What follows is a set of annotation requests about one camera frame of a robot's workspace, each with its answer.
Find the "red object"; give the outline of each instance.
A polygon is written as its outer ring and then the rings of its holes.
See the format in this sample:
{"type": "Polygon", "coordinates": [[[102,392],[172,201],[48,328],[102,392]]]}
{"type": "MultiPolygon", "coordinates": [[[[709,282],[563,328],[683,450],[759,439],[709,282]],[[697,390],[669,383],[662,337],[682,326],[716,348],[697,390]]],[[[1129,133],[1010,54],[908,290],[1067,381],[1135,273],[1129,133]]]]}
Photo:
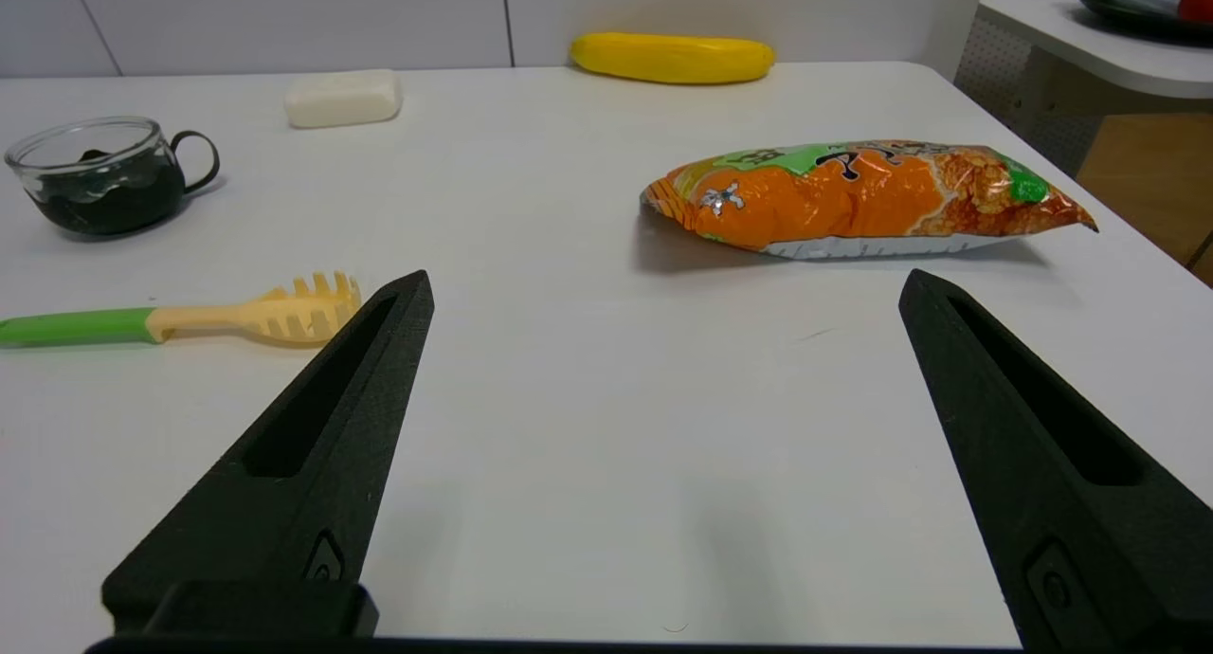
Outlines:
{"type": "Polygon", "coordinates": [[[1179,18],[1213,24],[1213,0],[1179,0],[1179,18]]]}

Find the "green label on bag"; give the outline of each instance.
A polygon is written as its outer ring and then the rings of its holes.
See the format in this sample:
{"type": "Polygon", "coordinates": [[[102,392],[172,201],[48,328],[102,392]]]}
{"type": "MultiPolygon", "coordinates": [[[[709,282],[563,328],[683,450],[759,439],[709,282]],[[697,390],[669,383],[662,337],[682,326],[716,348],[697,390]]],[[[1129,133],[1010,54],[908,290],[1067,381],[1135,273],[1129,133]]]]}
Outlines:
{"type": "Polygon", "coordinates": [[[1018,204],[1040,204],[1044,201],[1044,197],[1049,195],[1049,184],[1044,182],[1044,178],[1032,174],[1023,166],[1021,163],[1014,160],[1014,158],[1003,157],[998,154],[1007,165],[1007,171],[1010,174],[1010,197],[1018,204]]]}
{"type": "Polygon", "coordinates": [[[728,166],[738,171],[753,171],[764,166],[779,166],[790,174],[804,176],[818,166],[819,158],[843,152],[845,146],[801,144],[776,146],[769,149],[746,149],[717,158],[713,166],[728,166]]]}

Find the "wooden floor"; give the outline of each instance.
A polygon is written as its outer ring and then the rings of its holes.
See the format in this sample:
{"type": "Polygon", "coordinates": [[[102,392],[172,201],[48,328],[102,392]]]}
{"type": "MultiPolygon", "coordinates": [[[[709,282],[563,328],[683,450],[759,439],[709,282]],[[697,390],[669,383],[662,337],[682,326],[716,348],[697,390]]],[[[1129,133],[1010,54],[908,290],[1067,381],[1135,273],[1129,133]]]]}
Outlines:
{"type": "MultiPolygon", "coordinates": [[[[1213,232],[1213,115],[1109,115],[1078,183],[1189,265],[1213,232]]],[[[1213,286],[1213,248],[1191,269],[1213,286]]]]}

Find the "snack bag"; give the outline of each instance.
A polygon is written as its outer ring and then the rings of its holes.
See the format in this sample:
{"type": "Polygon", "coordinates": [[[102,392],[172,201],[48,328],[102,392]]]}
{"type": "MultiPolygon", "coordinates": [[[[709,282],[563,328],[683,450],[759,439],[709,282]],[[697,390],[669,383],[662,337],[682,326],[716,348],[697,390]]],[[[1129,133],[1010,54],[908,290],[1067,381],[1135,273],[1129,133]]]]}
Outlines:
{"type": "Polygon", "coordinates": [[[644,204],[710,240],[784,257],[961,251],[1095,222],[986,146],[853,141],[706,158],[649,184],[644,204]]]}

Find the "cup handle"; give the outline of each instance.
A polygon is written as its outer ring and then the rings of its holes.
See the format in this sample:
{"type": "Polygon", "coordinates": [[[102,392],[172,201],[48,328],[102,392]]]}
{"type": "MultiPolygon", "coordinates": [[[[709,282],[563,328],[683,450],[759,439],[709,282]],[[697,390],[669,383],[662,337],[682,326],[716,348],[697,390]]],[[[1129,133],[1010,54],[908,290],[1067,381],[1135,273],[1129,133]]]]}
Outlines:
{"type": "Polygon", "coordinates": [[[186,184],[184,193],[190,193],[198,190],[199,188],[203,188],[204,184],[211,182],[212,180],[215,180],[215,176],[220,175],[220,149],[215,148],[215,143],[212,143],[211,138],[201,135],[199,131],[177,132],[176,136],[172,136],[172,141],[170,141],[169,143],[169,149],[172,149],[172,153],[177,154],[177,144],[181,144],[181,141],[186,138],[203,138],[204,141],[206,141],[206,144],[209,144],[211,148],[211,158],[215,160],[215,163],[212,163],[211,165],[211,170],[209,170],[206,175],[203,176],[203,180],[199,180],[194,184],[186,184]]]}

